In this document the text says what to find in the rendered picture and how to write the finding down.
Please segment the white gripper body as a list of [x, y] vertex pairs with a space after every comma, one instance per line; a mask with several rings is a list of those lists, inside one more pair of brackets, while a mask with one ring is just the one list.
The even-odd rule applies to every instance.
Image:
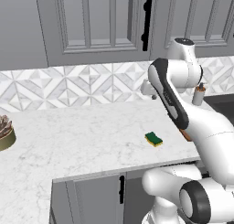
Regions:
[[157, 98], [157, 92], [148, 79], [144, 79], [140, 91], [142, 95], [148, 95], [153, 100]]

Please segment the green and yellow sponge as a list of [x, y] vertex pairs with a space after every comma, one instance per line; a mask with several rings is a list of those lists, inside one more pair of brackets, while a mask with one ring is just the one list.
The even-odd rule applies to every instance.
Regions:
[[163, 140], [155, 135], [154, 132], [147, 133], [144, 137], [146, 141], [154, 147], [163, 143]]

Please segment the brown wooden cutting board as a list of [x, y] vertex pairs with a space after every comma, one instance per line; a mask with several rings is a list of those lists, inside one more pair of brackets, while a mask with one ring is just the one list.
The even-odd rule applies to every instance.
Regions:
[[185, 130], [179, 129], [179, 132], [184, 136], [184, 138], [185, 138], [188, 142], [192, 142], [190, 136], [186, 133]]

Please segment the white soap dispenser bottle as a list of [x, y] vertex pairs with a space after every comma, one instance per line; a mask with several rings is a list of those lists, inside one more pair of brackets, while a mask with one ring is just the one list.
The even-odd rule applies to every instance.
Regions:
[[192, 99], [192, 103], [196, 106], [200, 106], [202, 104], [202, 101], [204, 99], [204, 95], [206, 92], [206, 88], [204, 86], [204, 83], [201, 82], [198, 86], [196, 86], [194, 91], [194, 96]]

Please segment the dark sink basin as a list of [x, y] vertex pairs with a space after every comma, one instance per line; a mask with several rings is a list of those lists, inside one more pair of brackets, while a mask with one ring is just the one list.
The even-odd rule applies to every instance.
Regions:
[[206, 96], [204, 101], [234, 125], [234, 94]]

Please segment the grey base cupboard door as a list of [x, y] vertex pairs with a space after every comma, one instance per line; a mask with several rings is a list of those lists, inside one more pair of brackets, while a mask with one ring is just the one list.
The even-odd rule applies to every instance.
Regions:
[[154, 197], [148, 195], [142, 185], [145, 169], [126, 174], [123, 224], [142, 224], [144, 216], [151, 210]]
[[120, 176], [126, 174], [53, 180], [49, 224], [123, 224]]

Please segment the grey plain cupboard side panel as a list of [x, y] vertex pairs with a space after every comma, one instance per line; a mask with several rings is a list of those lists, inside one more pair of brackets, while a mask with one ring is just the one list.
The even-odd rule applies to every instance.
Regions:
[[37, 0], [0, 0], [0, 70], [47, 66]]

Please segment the potted plant in olive pot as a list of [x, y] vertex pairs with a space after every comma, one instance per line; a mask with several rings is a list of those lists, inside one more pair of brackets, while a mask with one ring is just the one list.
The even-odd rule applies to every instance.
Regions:
[[0, 151], [12, 146], [16, 141], [16, 134], [12, 122], [6, 115], [0, 115]]

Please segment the grey wall cupboard door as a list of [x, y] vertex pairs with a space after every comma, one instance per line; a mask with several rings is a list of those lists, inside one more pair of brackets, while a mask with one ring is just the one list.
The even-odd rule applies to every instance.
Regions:
[[151, 58], [164, 58], [177, 37], [199, 58], [234, 56], [234, 0], [153, 0]]
[[48, 65], [144, 61], [146, 0], [37, 0]]

